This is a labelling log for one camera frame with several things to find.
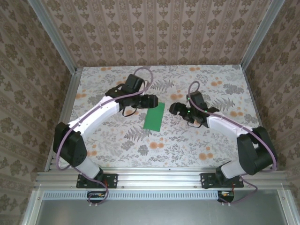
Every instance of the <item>black mounting bracket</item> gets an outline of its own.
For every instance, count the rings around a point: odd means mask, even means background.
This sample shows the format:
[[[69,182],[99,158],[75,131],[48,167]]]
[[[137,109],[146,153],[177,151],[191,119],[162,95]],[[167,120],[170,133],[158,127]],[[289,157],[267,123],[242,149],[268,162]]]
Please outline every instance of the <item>black mounting bracket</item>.
[[[118,175],[114,173],[103,173],[101,182],[104,183],[108,188],[117,188],[118,185]],[[88,189],[99,189],[103,188],[101,184],[90,181],[83,177],[82,175],[78,175],[77,178],[77,188],[88,188]]]
[[[228,179],[226,182],[220,183],[218,182],[216,173],[201,173],[201,186],[204,189],[208,188],[243,188],[244,183],[240,180],[239,176]]]

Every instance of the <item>patterned wallpaper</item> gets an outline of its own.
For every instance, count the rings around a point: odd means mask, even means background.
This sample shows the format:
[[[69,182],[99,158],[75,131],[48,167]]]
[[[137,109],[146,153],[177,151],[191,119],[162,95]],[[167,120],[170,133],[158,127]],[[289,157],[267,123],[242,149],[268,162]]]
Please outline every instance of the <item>patterned wallpaper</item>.
[[[246,70],[300,208],[300,1],[286,0]]]
[[[270,0],[42,0],[77,67],[239,64]]]
[[[0,224],[22,220],[70,74],[26,0],[0,1]]]

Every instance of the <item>floral tablecloth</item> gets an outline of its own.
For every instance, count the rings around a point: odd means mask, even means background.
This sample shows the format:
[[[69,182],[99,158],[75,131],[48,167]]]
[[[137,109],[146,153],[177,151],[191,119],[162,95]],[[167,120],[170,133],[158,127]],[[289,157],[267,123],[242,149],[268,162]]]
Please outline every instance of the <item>floral tablecloth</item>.
[[[116,85],[138,67],[85,67],[82,71],[71,120],[92,108]],[[143,129],[147,109],[130,117],[112,116],[85,142],[88,155],[100,166],[177,167],[219,166],[237,158],[235,142],[216,130],[190,127],[180,116],[169,113],[174,102],[186,103],[190,83],[198,80],[200,92],[209,107],[214,106],[228,117],[248,126],[259,125],[239,65],[151,66],[154,83],[147,94],[156,94],[165,103],[160,132]],[[150,79],[148,71],[137,75]],[[133,109],[127,108],[125,114]]]

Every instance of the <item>green object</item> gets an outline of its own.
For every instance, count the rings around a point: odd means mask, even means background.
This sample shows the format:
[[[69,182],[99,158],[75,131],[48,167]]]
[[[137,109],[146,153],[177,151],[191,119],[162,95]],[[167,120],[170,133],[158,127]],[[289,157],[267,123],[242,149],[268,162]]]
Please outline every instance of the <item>green object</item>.
[[[158,103],[158,106],[152,109],[148,109],[144,129],[160,131],[161,122],[163,121],[165,104]]]

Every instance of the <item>gray surface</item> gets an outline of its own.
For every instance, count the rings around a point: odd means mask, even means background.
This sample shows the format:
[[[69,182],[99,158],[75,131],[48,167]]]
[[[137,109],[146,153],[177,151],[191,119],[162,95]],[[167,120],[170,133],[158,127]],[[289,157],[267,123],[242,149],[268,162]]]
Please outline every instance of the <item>gray surface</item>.
[[[237,198],[244,195],[239,191]],[[259,191],[236,205],[204,200],[43,201],[37,225],[285,225],[277,191]]]

